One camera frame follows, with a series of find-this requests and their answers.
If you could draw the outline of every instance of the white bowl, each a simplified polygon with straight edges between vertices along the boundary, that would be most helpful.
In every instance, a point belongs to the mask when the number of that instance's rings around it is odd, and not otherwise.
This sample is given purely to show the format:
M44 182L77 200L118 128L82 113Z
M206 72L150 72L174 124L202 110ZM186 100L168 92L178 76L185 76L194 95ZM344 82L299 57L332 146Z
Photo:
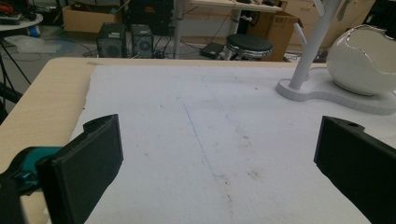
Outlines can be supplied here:
M361 95L396 90L396 41L367 25L341 35L332 45L327 67L335 84Z

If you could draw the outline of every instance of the black chair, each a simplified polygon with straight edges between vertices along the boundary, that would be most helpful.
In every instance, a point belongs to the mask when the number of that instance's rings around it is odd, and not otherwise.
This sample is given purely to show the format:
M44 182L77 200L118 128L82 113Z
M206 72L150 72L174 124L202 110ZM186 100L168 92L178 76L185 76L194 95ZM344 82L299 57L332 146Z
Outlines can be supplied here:
M242 59L267 57L273 49L269 41L254 35L228 35L226 41L226 47L233 52L230 61L238 56Z

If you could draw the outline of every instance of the desk leg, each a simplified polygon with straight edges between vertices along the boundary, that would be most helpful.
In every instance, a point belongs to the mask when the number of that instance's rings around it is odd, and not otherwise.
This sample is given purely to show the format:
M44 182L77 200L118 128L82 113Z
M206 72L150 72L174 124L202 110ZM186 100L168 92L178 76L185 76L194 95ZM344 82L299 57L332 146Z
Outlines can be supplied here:
M175 34L174 34L174 52L173 58L178 59L179 48L180 48L180 24L183 21L183 11L184 11L184 2L183 0L177 0L176 6L176 24L175 24Z
M239 19L241 18L241 10L239 9L234 9L233 10L233 15L231 17L231 25L230 25L230 31L229 35L236 34L238 31L238 26L239 26ZM230 60L231 58L231 51L229 49L225 49L225 60Z

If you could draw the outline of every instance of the white stand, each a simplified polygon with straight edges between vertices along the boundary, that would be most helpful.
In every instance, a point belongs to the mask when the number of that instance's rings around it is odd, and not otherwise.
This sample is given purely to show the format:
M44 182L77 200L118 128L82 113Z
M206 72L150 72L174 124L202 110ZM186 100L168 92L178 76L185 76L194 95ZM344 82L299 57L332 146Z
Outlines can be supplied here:
M301 60L297 64L292 79L282 79L276 86L276 91L293 101L307 101L309 99L322 99L331 101L362 112L390 115L396 112L395 95L391 92L377 96L360 96L332 83L328 73L321 74L325 77L314 75L308 77L309 69L318 54L318 49L332 23L337 8L342 0L326 1L324 6L320 1L314 1L319 10L320 18L315 25L310 40L306 44Z

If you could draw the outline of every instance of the floor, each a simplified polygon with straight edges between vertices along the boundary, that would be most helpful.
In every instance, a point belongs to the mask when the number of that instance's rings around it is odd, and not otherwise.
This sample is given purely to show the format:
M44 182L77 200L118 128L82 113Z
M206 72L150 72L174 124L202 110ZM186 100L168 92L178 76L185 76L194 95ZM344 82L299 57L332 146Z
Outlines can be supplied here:
M13 31L2 33L0 37L3 39L6 36L14 35L26 35L26 33L25 30ZM14 89L20 93L24 93L29 88L30 83L35 80L41 69L51 59L59 57L97 57L94 36L70 34L64 32L58 26L43 26L41 27L41 36L39 39L44 40L45 45L61 45L61 48L55 53L21 53L18 51L17 47L3 40L3 44L6 46L7 52L14 61L13 62L11 60L4 49L1 49L1 55L7 70L9 81ZM131 37L128 34L127 47L129 55L131 55L130 39ZM160 38L159 36L155 36L154 43L157 46L156 49L164 52L165 60L172 58L173 40L170 40L169 37ZM200 55L200 49L204 46L205 45L181 43L179 59L212 60ZM299 54L287 54L285 55L285 58L295 62L298 61ZM6 109L8 113L13 107L14 104L7 101Z

